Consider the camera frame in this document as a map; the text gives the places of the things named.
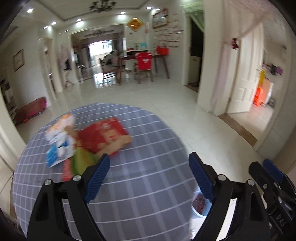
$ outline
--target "white container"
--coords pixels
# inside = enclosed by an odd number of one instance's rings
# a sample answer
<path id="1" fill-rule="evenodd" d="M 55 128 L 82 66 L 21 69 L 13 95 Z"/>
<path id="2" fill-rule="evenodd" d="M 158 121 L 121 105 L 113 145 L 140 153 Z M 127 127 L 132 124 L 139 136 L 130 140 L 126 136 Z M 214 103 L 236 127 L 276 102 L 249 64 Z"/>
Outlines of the white container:
<path id="1" fill-rule="evenodd" d="M 202 194 L 200 188 L 198 187 L 198 190 L 194 193 L 194 198 L 193 198 L 193 201 L 196 199 L 196 197 L 199 195 L 199 194 Z M 191 205 L 191 209 L 192 209 L 192 218 L 206 218 L 210 209 L 212 207 L 212 203 L 208 200 L 208 199 L 205 199 L 205 208 L 204 210 L 202 211 L 202 214 L 199 214 L 195 208 Z"/>

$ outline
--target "snack package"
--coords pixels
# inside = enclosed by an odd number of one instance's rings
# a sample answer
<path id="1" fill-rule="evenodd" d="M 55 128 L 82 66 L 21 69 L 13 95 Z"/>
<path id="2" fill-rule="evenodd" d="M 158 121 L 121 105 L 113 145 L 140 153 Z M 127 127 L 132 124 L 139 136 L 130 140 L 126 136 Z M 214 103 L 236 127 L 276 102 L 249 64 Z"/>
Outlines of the snack package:
<path id="1" fill-rule="evenodd" d="M 51 147 L 46 153 L 46 160 L 49 167 L 53 167 L 60 162 L 72 157 L 75 153 L 74 144 L 76 140 L 67 135 L 65 131 L 51 140 Z"/>
<path id="2" fill-rule="evenodd" d="M 87 167 L 97 162 L 98 159 L 95 158 L 94 154 L 85 150 L 80 145 L 80 142 L 77 142 L 75 145 L 75 154 L 64 162 L 63 181 L 68 181 L 75 175 L 82 175 Z"/>
<path id="3" fill-rule="evenodd" d="M 45 139 L 49 142 L 52 142 L 58 134 L 64 131 L 65 127 L 74 128 L 75 117 L 71 114 L 65 114 L 58 119 L 58 121 L 50 126 L 45 132 Z"/>
<path id="4" fill-rule="evenodd" d="M 130 135 L 116 118 L 96 122 L 81 131 L 74 131 L 70 127 L 66 127 L 65 131 L 76 139 L 76 144 L 74 156 L 64 161 L 63 181 L 77 174 L 82 175 L 104 153 L 113 155 L 131 143 Z"/>
<path id="5" fill-rule="evenodd" d="M 78 132 L 70 128 L 65 130 L 79 140 L 84 149 L 94 153 L 97 159 L 104 153 L 112 155 L 131 143 L 130 135 L 114 117 L 96 122 Z"/>

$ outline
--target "framed picture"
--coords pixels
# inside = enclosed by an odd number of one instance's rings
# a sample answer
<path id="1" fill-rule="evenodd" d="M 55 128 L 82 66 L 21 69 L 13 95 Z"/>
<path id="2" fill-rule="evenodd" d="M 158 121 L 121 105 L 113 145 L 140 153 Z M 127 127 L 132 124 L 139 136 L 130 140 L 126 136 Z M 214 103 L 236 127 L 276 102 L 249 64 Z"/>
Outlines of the framed picture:
<path id="1" fill-rule="evenodd" d="M 17 71 L 24 64 L 24 51 L 22 49 L 21 51 L 17 52 L 15 56 L 13 56 L 13 67 L 15 68 L 15 71 Z"/>
<path id="2" fill-rule="evenodd" d="M 168 10 L 165 8 L 153 15 L 153 29 L 168 25 Z"/>

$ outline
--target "yellow diamond sign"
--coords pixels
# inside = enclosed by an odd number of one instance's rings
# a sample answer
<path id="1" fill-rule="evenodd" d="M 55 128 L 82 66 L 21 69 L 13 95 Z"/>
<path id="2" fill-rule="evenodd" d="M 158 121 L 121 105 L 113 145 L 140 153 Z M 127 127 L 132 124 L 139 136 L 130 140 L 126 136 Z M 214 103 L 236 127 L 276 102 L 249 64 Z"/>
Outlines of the yellow diamond sign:
<path id="1" fill-rule="evenodd" d="M 131 19 L 127 24 L 134 32 L 137 32 L 145 24 L 138 18 Z"/>

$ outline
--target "dining table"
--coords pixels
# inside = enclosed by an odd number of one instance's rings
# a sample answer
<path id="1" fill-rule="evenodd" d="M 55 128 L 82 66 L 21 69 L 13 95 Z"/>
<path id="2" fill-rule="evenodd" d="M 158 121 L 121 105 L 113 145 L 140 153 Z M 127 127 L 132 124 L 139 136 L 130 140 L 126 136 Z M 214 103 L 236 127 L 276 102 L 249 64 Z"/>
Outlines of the dining table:
<path id="1" fill-rule="evenodd" d="M 122 83 L 122 72 L 125 71 L 125 70 L 123 70 L 123 63 L 127 60 L 136 59 L 135 54 L 136 54 L 136 51 L 134 51 L 132 54 L 118 57 L 118 66 L 119 66 L 119 68 L 118 68 L 118 73 L 119 73 L 118 84 L 119 85 L 121 85 L 121 83 Z M 153 54 L 155 72 L 158 73 L 157 60 L 156 60 L 158 58 L 162 59 L 162 62 L 163 62 L 164 68 L 165 68 L 165 72 L 166 72 L 166 76 L 169 79 L 170 75 L 168 72 L 168 66 L 167 66 L 167 63 L 165 60 L 165 55 Z"/>
<path id="2" fill-rule="evenodd" d="M 132 142 L 111 156 L 111 166 L 94 200 L 88 204 L 107 241 L 189 240 L 192 198 L 197 187 L 186 148 L 172 128 L 157 115 L 135 106 L 95 103 L 71 110 L 75 128 L 115 117 Z M 42 127 L 25 147 L 13 177 L 13 203 L 27 235 L 38 193 L 47 179 L 62 182 L 63 163 L 46 161 L 50 144 Z M 81 240 L 68 200 L 63 199 L 73 238 Z"/>

